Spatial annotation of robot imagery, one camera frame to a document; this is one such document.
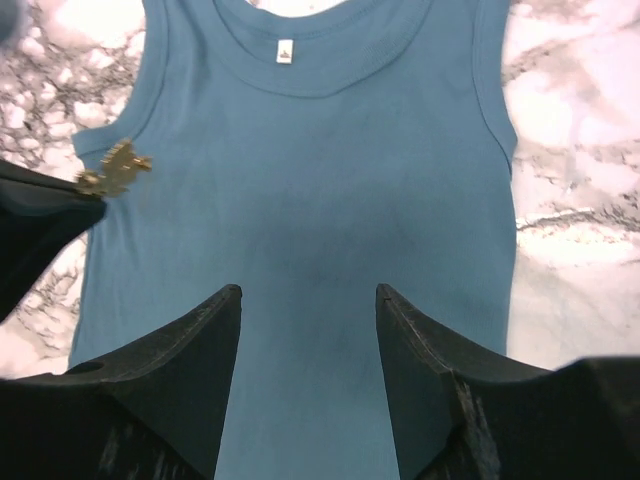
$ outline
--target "shirt tag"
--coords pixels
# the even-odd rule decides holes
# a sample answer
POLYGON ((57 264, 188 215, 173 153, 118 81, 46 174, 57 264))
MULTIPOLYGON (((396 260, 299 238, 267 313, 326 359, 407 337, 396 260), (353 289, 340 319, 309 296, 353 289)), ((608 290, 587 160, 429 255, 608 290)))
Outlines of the shirt tag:
POLYGON ((293 61, 293 40, 278 40, 276 62, 290 64, 293 61))

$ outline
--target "blue shirt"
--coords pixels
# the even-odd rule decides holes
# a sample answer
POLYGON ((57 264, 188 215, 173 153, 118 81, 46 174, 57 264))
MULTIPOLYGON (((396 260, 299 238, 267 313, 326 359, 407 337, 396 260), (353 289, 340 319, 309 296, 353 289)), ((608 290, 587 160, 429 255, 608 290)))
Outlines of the blue shirt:
POLYGON ((505 351, 508 6, 349 0, 281 18, 244 0, 147 0, 128 106, 74 138, 95 168, 132 137, 153 171, 90 234, 71 365, 237 283, 216 480, 397 479, 376 285, 505 351))

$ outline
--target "armhole trim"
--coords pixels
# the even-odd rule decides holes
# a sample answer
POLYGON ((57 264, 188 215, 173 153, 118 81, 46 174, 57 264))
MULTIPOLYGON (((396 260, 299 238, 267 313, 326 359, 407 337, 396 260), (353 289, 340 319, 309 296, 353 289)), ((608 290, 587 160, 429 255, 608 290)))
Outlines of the armhole trim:
POLYGON ((111 124, 81 130, 72 136, 76 155, 80 158, 106 151, 123 138, 135 139, 155 109, 164 85, 169 26, 164 0, 143 0, 143 6, 146 22, 144 48, 129 100, 111 124))
POLYGON ((502 51, 509 6, 509 0, 479 0, 474 25, 473 81, 485 124, 500 144, 511 174, 518 137, 502 88, 502 51))

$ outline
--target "marble surface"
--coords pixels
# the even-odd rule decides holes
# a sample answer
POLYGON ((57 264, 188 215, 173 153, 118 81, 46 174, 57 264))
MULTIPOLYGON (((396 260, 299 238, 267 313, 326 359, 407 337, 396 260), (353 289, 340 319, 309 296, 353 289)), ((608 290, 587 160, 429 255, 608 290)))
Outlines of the marble surface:
MULTIPOLYGON (((300 16, 340 1, 252 3, 300 16)), ((69 136, 113 121, 131 92, 144 12, 139 0, 30 3, 0 65, 0 155, 71 179, 82 165, 69 136)), ((503 79, 520 139, 509 355, 557 368, 640 354, 640 0, 514 0, 503 79)), ((84 252, 84 237, 69 245, 0 326, 0 376, 65 370, 84 252)))

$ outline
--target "gold metal piece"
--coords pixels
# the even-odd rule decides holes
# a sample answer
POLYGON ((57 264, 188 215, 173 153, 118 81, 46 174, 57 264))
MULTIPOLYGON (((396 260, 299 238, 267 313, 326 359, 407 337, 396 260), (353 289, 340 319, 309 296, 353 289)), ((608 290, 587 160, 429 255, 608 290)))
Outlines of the gold metal piece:
POLYGON ((76 178, 76 190, 84 195, 117 197, 127 192, 138 172, 151 171, 151 157, 138 157, 130 139, 113 147, 102 159, 102 172, 85 170, 76 178))

